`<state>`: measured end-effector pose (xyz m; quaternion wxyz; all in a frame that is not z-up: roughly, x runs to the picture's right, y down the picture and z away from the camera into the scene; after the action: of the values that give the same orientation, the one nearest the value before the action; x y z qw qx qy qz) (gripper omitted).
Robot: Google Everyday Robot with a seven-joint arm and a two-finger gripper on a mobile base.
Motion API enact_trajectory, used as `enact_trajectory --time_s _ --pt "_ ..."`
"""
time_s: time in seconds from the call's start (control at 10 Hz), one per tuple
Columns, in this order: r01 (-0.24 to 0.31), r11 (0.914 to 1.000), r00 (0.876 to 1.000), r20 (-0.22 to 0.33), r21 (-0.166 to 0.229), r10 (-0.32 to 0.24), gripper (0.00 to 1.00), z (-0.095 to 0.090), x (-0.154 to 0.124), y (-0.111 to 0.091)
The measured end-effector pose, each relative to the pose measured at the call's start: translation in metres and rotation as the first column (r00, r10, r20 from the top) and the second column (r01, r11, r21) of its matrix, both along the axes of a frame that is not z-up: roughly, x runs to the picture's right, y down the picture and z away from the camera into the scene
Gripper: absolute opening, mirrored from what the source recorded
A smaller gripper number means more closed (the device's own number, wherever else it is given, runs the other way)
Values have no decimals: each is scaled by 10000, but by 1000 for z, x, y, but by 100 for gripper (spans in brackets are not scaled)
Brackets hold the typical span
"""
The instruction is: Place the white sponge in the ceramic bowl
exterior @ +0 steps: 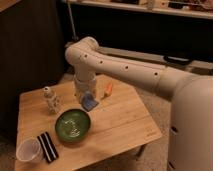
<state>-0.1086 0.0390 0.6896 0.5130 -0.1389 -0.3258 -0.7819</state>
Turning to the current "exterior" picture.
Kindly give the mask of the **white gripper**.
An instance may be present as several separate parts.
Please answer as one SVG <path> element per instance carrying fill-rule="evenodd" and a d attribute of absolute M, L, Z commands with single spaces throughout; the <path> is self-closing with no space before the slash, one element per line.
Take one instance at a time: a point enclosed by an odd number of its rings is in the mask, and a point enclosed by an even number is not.
<path fill-rule="evenodd" d="M 96 79 L 93 78 L 89 81 L 80 81 L 74 77 L 75 96 L 78 101 L 81 101 L 86 92 L 90 92 L 93 97 L 96 97 Z"/>

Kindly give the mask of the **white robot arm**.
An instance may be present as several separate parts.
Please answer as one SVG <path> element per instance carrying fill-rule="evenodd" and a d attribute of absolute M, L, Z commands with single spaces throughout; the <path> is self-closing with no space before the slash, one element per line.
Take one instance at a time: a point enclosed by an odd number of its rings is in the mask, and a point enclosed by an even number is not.
<path fill-rule="evenodd" d="M 98 48 L 94 38 L 85 37 L 65 51 L 78 94 L 94 90 L 102 73 L 169 101 L 167 171 L 213 171 L 213 76 L 116 58 Z"/>

